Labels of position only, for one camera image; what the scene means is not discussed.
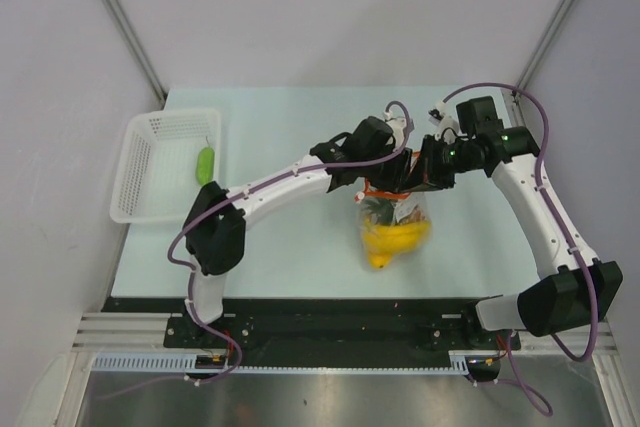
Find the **clear zip top bag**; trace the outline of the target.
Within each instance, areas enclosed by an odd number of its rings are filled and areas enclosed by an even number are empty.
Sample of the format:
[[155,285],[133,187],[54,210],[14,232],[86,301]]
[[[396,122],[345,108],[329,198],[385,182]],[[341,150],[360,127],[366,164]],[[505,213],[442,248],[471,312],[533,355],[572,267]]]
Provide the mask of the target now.
[[354,200],[366,260],[374,270],[386,268],[399,255],[415,252],[431,236],[431,217],[422,192],[391,193],[365,179]]

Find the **green fake pepper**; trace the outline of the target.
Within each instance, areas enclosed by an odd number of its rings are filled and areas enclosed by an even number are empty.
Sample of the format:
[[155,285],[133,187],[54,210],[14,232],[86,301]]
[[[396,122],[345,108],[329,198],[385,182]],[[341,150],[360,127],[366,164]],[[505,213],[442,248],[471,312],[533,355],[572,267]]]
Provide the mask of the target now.
[[200,186],[210,183],[214,178],[215,150],[205,138],[206,146],[203,147],[196,159],[195,179]]

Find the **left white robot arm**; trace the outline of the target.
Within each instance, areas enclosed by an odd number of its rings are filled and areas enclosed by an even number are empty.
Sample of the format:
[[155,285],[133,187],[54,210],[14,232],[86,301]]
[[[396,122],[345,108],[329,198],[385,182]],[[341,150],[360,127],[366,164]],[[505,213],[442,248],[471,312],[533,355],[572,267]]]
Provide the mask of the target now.
[[185,242],[191,270],[187,336],[202,347],[219,339],[227,274],[244,257],[246,234],[254,224],[290,203],[359,179],[396,190],[409,172],[406,144],[413,130],[408,118],[369,116],[354,131],[317,144],[270,177],[234,189],[215,181],[202,186],[176,238]]

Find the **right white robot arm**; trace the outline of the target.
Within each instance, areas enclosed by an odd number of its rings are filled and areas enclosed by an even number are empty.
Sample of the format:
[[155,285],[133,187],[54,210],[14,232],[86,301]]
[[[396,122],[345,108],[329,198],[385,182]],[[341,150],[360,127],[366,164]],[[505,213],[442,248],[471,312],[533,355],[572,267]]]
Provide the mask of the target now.
[[440,101],[429,113],[438,131],[422,143],[422,187],[448,189],[457,175],[483,171],[512,208],[539,277],[519,294],[478,301],[475,314],[461,323],[463,340],[484,348],[498,330],[544,337],[602,321],[621,286],[622,271],[616,262],[601,260],[569,219],[531,132],[505,126],[489,96],[458,104],[455,116],[445,109]]

